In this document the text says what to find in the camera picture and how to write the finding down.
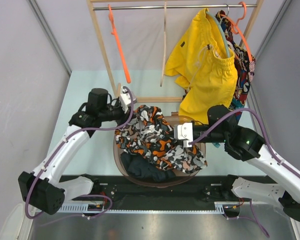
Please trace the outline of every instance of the laundry basket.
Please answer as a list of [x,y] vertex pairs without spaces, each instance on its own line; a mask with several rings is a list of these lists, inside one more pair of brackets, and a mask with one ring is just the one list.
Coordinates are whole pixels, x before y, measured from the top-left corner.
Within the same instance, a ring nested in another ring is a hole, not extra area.
[[[190,117],[178,116],[178,115],[165,116],[164,119],[172,127],[174,127],[175,125],[189,123],[189,122],[193,121],[193,119],[190,118]],[[196,145],[201,150],[204,157],[206,157],[206,144],[205,143],[197,143]],[[115,164],[116,164],[117,168],[119,169],[119,171],[122,173],[123,176],[125,176],[128,180],[130,180],[131,182],[133,182],[135,184],[138,184],[138,185],[147,186],[147,187],[166,188],[166,187],[169,187],[169,186],[184,183],[184,182],[190,180],[191,178],[193,178],[199,172],[199,171],[196,171],[196,172],[193,172],[191,174],[186,174],[182,171],[174,169],[173,172],[175,173],[176,177],[172,178],[172,179],[169,179],[165,182],[155,182],[152,179],[137,179],[137,178],[134,178],[132,176],[129,176],[129,174],[125,170],[124,165],[121,161],[121,154],[123,152],[124,151],[117,146],[116,136],[114,136],[114,139],[113,139],[113,154],[114,154]]]

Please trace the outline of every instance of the orange and black camouflage fabric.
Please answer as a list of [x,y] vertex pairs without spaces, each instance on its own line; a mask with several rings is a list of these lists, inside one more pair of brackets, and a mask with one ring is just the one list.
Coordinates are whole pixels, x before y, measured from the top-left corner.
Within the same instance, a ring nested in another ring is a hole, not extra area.
[[173,128],[161,109],[146,105],[138,107],[130,123],[115,131],[120,149],[128,154],[140,154],[163,171],[177,169],[191,174],[208,165],[197,146],[183,147],[173,136]]

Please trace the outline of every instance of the clothing rack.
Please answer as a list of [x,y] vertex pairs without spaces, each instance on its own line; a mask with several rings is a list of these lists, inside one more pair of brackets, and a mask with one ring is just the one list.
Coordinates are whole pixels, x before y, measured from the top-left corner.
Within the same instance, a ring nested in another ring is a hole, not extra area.
[[[112,70],[110,67],[110,63],[108,60],[108,55],[105,47],[105,43],[103,40],[103,36],[100,30],[100,26],[98,23],[98,18],[96,12],[98,11],[108,11],[108,7],[97,7],[94,6],[95,3],[125,3],[125,2],[156,2],[160,0],[86,0],[89,13],[92,19],[93,27],[99,42],[102,58],[106,67],[106,71],[111,83],[111,88],[113,90],[113,93],[116,95],[116,97],[119,96],[121,84],[119,83],[117,86],[115,84],[115,80],[112,74]],[[251,29],[257,19],[257,16],[259,14],[259,11],[261,9],[261,6],[263,4],[264,0],[257,0],[255,4],[246,4],[247,8],[254,8],[253,12],[249,18],[249,21],[247,23],[247,26],[244,30],[244,37],[247,39],[249,37],[249,34],[251,32]],[[243,6],[241,4],[205,4],[205,5],[168,5],[167,9],[193,9],[193,8],[242,8]],[[114,10],[147,10],[147,9],[163,9],[164,6],[117,6],[112,7],[111,9]],[[139,103],[178,103],[182,102],[182,97],[172,97],[172,96],[161,96],[161,97],[142,97],[137,96],[137,101]]]

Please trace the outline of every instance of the wooden frame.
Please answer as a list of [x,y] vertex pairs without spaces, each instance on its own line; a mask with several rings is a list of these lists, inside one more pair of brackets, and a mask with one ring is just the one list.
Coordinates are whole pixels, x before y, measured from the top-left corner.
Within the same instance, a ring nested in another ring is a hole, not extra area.
[[[107,56],[107,51],[106,51],[106,47],[105,47],[105,43],[102,37],[102,33],[100,30],[100,26],[98,23],[98,17],[97,17],[97,13],[94,11],[94,5],[93,3],[125,3],[125,2],[158,2],[158,1],[162,1],[162,0],[86,0],[88,8],[89,8],[89,13],[92,19],[92,23],[93,23],[93,27],[99,42],[99,46],[100,46],[100,50],[101,50],[101,54],[102,54],[102,58],[106,67],[106,71],[108,73],[109,76],[109,80],[111,83],[111,87],[112,87],[112,91],[113,94],[118,97],[120,94],[120,88],[121,88],[121,84],[119,83],[117,86],[115,84],[115,80],[112,74],[112,70],[110,67],[110,63],[109,63],[109,59]],[[257,16],[259,14],[259,11],[261,9],[261,6],[263,4],[264,0],[257,0],[256,2],[256,8],[253,10],[248,24],[244,30],[244,36],[245,38],[248,38],[252,27],[257,19]],[[142,97],[142,96],[137,96],[137,101],[139,103],[179,103],[182,102],[183,98],[182,97],[172,97],[172,96],[161,96],[161,97]]]

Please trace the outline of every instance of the orange hanger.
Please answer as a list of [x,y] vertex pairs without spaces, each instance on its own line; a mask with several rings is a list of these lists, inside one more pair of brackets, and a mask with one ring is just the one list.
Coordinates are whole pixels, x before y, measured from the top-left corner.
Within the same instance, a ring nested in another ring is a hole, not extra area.
[[245,45],[245,47],[246,47],[246,51],[247,51],[247,53],[248,53],[249,61],[252,62],[252,56],[251,56],[251,52],[250,52],[250,47],[249,47],[249,45],[248,45],[248,43],[247,43],[247,40],[246,40],[245,36],[244,36],[243,33],[241,32],[240,28],[239,28],[238,26],[236,26],[236,25],[235,25],[235,22],[234,22],[230,17],[228,17],[227,15],[220,14],[220,16],[222,16],[222,17],[228,19],[229,22],[231,23],[231,26],[232,26],[233,28],[236,28],[238,34],[241,36],[242,41],[243,41],[243,43],[244,43],[244,45]]
[[126,63],[126,59],[125,59],[125,56],[124,56],[124,52],[122,51],[122,47],[121,47],[121,44],[120,44],[119,36],[118,36],[117,30],[116,30],[116,26],[115,26],[114,15],[112,13],[110,4],[108,5],[108,8],[109,8],[109,20],[110,20],[111,25],[112,25],[112,33],[111,34],[114,35],[116,44],[118,46],[118,51],[119,51],[119,54],[120,54],[120,57],[121,57],[121,62],[122,62],[122,65],[123,65],[123,71],[124,71],[124,75],[125,75],[125,78],[126,78],[126,82],[128,84],[130,84],[131,83],[130,74],[129,74],[129,70],[128,70],[128,67],[127,67],[127,63]]
[[[244,19],[244,18],[246,17],[246,14],[247,14],[247,6],[246,6],[246,3],[245,3],[244,1],[241,1],[241,2],[239,2],[238,4],[242,4],[243,9],[244,9],[244,12],[243,12],[243,16],[240,17],[240,18],[238,18],[238,20],[236,21],[236,23],[233,24],[233,26],[236,26],[236,28],[238,28],[239,22],[240,22],[242,19]],[[232,32],[233,32],[234,34],[239,34],[239,32],[237,32],[237,31],[235,30],[234,27],[232,27]]]

